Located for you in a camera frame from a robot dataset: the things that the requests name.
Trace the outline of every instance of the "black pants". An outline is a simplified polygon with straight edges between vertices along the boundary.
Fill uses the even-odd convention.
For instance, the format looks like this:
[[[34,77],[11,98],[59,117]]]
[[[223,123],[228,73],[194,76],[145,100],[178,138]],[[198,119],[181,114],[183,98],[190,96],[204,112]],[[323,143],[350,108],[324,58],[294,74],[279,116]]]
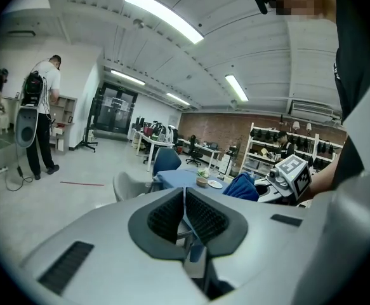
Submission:
[[[38,114],[37,133],[31,146],[27,148],[27,158],[32,173],[38,175],[41,173],[41,167],[39,165],[38,152],[36,146],[36,140],[38,139],[39,148],[41,149],[41,156],[46,168],[54,167],[51,147],[50,147],[50,120],[49,114]]]

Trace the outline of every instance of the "black shoe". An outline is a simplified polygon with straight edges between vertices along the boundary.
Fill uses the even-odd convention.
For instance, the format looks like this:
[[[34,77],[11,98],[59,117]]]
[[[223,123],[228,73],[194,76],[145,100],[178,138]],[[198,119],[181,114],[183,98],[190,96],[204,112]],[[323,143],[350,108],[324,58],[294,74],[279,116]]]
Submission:
[[[53,165],[52,168],[49,168],[48,169],[48,174],[49,175],[52,175],[54,174],[55,172],[59,171],[59,165]]]

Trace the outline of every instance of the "white t-shirt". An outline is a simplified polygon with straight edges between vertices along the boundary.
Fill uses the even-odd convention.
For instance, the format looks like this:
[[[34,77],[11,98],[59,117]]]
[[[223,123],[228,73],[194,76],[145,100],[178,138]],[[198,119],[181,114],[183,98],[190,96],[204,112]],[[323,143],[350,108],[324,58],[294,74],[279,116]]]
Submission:
[[[41,101],[38,105],[38,113],[50,113],[50,94],[51,90],[60,89],[60,71],[49,61],[39,62],[32,72],[38,71],[39,75],[46,79],[47,94],[43,92]]]

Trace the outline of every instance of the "tripod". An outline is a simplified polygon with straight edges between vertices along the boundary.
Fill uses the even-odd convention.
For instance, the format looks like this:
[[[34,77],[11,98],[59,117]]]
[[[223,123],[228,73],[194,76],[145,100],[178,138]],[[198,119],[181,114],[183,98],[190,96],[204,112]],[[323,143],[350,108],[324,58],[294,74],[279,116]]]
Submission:
[[[93,150],[93,152],[95,153],[96,148],[94,148],[92,146],[93,145],[97,146],[98,142],[88,142],[88,135],[89,135],[89,128],[90,128],[90,118],[91,118],[91,115],[93,113],[94,103],[95,103],[95,99],[93,99],[92,102],[91,102],[91,107],[90,107],[90,112],[89,112],[89,116],[88,116],[88,122],[86,124],[86,131],[84,133],[84,138],[83,138],[82,141],[80,141],[80,143],[78,143],[78,145],[76,146],[76,149],[79,148],[79,147],[87,147],[87,148]]]

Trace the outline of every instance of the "air conditioner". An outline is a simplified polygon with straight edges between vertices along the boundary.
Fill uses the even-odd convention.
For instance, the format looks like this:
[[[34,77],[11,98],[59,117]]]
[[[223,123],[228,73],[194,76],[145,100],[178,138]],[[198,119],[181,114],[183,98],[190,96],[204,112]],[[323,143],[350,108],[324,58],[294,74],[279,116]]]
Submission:
[[[336,116],[333,116],[333,110],[330,107],[295,101],[292,104],[291,116],[318,123],[329,122],[336,118]]]

